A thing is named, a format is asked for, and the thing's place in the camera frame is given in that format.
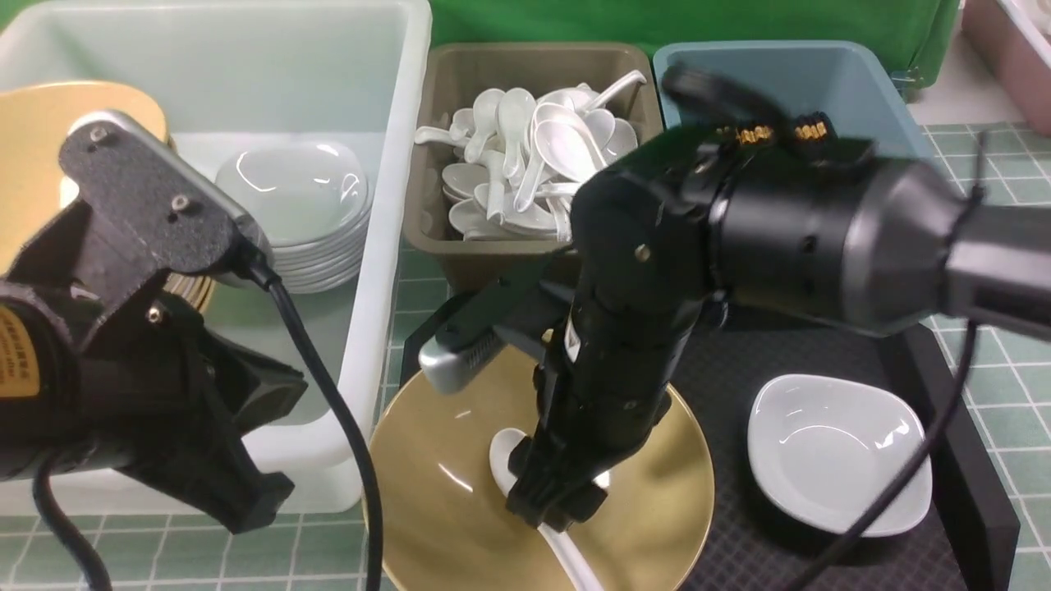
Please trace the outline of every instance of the white plastic bin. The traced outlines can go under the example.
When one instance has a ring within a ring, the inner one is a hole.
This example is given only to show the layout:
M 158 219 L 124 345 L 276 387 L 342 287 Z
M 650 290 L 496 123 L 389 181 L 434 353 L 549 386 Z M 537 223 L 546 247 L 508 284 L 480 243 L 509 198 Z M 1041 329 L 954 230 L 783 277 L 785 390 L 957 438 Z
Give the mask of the white plastic bin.
M 257 144 L 317 137 L 352 147 L 375 192 L 359 280 L 297 302 L 368 437 L 430 35 L 427 0 L 60 0 L 0 35 L 0 91 L 82 79 L 141 88 L 167 114 L 179 154 L 209 178 Z M 231 310 L 244 321 L 224 315 Z M 264 295 L 217 293 L 207 318 L 303 368 Z M 315 387 L 245 443 L 263 471 L 295 483 L 284 512 L 342 511 L 360 496 L 350 448 Z M 55 488 L 70 513 L 191 511 L 109 470 L 60 476 Z M 35 512 L 27 483 L 0 486 L 0 514 Z

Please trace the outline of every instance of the stack of white bowls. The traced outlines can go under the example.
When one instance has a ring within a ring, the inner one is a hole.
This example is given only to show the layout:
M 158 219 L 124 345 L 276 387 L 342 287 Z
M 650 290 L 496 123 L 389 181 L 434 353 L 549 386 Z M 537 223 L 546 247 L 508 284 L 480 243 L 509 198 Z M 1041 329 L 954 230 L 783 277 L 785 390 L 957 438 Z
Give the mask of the stack of white bowls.
M 241 152 L 215 185 L 263 228 L 290 292 L 327 291 L 357 277 L 372 196 L 347 146 L 315 141 Z

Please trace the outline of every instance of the robotic arm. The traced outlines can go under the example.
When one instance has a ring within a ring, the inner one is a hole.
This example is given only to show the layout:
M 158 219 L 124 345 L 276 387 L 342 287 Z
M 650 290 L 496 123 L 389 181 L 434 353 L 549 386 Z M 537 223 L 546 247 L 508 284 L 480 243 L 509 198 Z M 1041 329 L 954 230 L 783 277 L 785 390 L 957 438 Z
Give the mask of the robotic arm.
M 170 271 L 234 269 L 251 218 L 129 118 L 66 140 L 78 199 L 0 277 L 0 481 L 114 468 L 234 533 L 292 492 L 241 437 L 307 388 L 164 292 Z
M 663 85 L 716 125 L 669 129 L 581 187 L 576 289 L 544 284 L 544 262 L 512 271 L 420 352 L 447 393 L 504 343 L 539 362 L 508 498 L 529 525 L 595 513 L 592 478 L 642 447 L 694 326 L 727 302 L 873 335 L 940 312 L 1051 340 L 1051 210 L 983 206 L 981 187 L 965 200 L 869 141 L 804 145 L 780 108 L 720 78 L 675 67 Z M 774 141 L 727 138 L 729 107 Z

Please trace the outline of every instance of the screw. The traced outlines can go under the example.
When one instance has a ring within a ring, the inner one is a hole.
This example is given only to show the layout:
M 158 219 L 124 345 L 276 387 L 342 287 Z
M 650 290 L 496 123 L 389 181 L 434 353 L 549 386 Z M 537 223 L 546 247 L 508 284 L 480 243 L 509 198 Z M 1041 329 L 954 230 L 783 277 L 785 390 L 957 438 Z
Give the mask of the screw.
M 190 206 L 190 200 L 185 195 L 177 195 L 171 199 L 171 210 L 180 213 Z
M 105 127 L 99 126 L 99 127 L 91 127 L 91 131 L 88 134 L 87 137 L 90 138 L 92 142 L 99 143 L 102 140 L 105 140 L 106 136 L 108 135 L 109 131 L 106 131 Z

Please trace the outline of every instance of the brown plastic bin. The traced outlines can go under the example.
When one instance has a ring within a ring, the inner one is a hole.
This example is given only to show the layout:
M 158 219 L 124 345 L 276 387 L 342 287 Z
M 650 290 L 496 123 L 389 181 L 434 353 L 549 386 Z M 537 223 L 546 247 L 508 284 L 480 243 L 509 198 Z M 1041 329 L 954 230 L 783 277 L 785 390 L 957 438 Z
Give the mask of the brown plastic bin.
M 419 125 L 448 127 L 452 114 L 469 107 L 486 88 L 526 88 L 535 97 L 586 82 L 601 91 L 633 69 L 647 83 L 624 91 L 607 108 L 632 122 L 644 142 L 660 134 L 660 103 L 650 59 L 622 43 L 461 43 L 431 52 L 424 79 Z M 441 169 L 456 161 L 452 148 L 415 146 L 406 192 L 404 231 L 416 249 L 434 256 L 457 291 L 480 289 L 522 261 L 563 246 L 547 241 L 463 242 L 449 225 L 449 203 L 441 195 Z M 573 283 L 575 257 L 556 262 L 552 279 Z

